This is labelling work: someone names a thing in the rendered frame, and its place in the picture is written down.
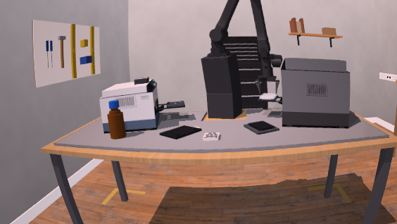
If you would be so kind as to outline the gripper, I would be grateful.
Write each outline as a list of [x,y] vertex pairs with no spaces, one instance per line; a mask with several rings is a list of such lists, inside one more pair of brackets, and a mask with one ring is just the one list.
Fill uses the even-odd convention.
[[258,77],[258,79],[256,79],[255,84],[258,88],[258,91],[260,93],[260,80],[267,80],[267,82],[275,82],[276,85],[276,94],[277,94],[277,88],[278,88],[278,84],[279,84],[279,80],[276,80],[276,76],[272,76],[272,66],[271,67],[262,67],[262,72],[263,72],[263,76],[260,75]]

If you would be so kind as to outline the brown bottle with blue cap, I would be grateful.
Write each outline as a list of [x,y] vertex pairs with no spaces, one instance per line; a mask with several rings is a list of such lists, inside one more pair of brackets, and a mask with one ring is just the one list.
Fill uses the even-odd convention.
[[125,132],[125,124],[123,118],[123,112],[120,111],[119,101],[113,100],[109,101],[109,114],[108,116],[108,125],[111,134],[111,139],[122,139],[126,137]]

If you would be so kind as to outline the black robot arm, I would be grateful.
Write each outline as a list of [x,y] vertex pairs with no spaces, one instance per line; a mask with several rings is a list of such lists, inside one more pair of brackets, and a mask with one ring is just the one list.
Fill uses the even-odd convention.
[[[263,9],[260,0],[250,0],[251,7],[253,11],[253,17],[256,25],[257,40],[258,40],[258,51],[261,55],[262,66],[270,67],[272,64],[272,76],[273,67],[280,68],[282,64],[282,56],[277,54],[270,54],[270,43],[267,36],[265,20],[263,15]],[[228,56],[230,51],[226,52],[223,44],[223,40],[228,36],[228,27],[230,20],[234,14],[239,0],[228,0],[222,15],[215,26],[215,29],[211,30],[209,33],[211,39],[210,53],[208,57],[218,57],[218,56]],[[220,42],[219,42],[220,41]],[[266,57],[266,58],[265,58]],[[268,58],[267,58],[268,57]]]

